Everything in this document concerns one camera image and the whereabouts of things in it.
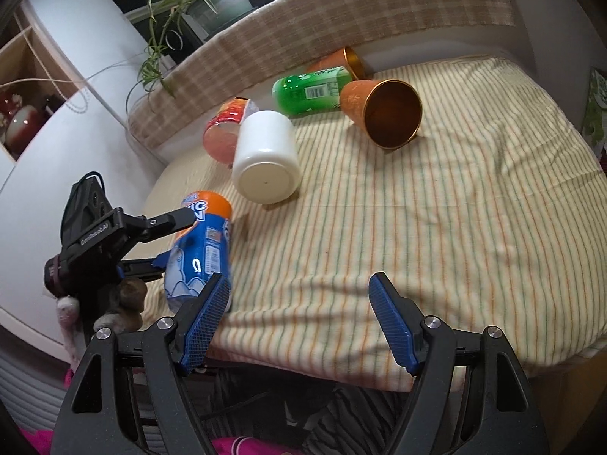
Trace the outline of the gloved hand holding gripper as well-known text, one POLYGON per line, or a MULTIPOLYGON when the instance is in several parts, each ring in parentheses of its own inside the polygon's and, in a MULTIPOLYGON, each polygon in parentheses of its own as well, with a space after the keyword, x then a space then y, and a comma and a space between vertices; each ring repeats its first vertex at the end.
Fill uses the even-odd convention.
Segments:
MULTIPOLYGON (((116 334, 137 332, 142 326, 141 313, 147 285, 137 278, 124 279, 117 294, 110 298, 108 309, 94 321, 94 331, 109 328, 116 334)), ((79 320, 79 302, 63 297, 55 303, 55 313, 62 332, 64 348, 69 355, 70 370, 75 373, 86 348, 83 328, 79 320)))

